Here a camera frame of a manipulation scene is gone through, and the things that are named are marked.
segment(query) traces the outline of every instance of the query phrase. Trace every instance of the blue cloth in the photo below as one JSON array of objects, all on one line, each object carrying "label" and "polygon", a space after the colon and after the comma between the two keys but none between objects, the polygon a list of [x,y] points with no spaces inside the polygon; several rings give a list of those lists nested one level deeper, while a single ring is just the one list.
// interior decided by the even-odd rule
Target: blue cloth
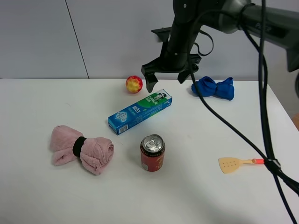
[{"label": "blue cloth", "polygon": [[[232,77],[227,78],[223,82],[216,83],[210,77],[205,76],[197,81],[196,84],[203,97],[216,96],[223,99],[232,100],[235,96]],[[192,84],[191,89],[197,95],[194,84]]]}]

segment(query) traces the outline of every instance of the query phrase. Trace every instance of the spatula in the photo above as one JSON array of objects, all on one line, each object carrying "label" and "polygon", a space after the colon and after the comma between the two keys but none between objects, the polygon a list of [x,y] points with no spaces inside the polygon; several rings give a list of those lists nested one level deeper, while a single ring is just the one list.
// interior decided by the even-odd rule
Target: spatula
[{"label": "spatula", "polygon": [[240,160],[233,157],[220,158],[219,166],[224,174],[237,170],[242,164],[264,164],[263,159]]}]

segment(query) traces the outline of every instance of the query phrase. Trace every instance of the soda can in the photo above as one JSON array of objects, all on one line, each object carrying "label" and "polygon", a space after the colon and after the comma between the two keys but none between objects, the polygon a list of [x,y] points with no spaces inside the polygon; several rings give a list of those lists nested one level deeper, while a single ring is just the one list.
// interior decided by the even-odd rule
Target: soda can
[{"label": "soda can", "polygon": [[140,143],[142,167],[150,172],[159,170],[163,165],[165,143],[163,139],[152,134],[145,137]]}]

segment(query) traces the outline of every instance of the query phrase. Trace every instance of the pink towel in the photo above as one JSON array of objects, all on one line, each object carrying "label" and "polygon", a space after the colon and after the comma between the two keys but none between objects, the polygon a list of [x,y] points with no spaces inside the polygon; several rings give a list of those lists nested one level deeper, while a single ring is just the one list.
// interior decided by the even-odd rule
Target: pink towel
[{"label": "pink towel", "polygon": [[101,174],[114,152],[110,139],[86,139],[81,132],[65,125],[54,128],[50,147],[54,151],[54,165],[66,164],[78,156],[83,166],[95,175]]}]

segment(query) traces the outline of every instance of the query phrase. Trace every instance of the blue and green box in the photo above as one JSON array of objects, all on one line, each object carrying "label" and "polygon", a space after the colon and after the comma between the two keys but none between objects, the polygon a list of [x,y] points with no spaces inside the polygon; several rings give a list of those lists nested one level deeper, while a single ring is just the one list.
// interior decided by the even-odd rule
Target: blue and green box
[{"label": "blue and green box", "polygon": [[109,126],[118,135],[170,106],[172,97],[165,91],[159,90],[131,106],[111,115]]}]

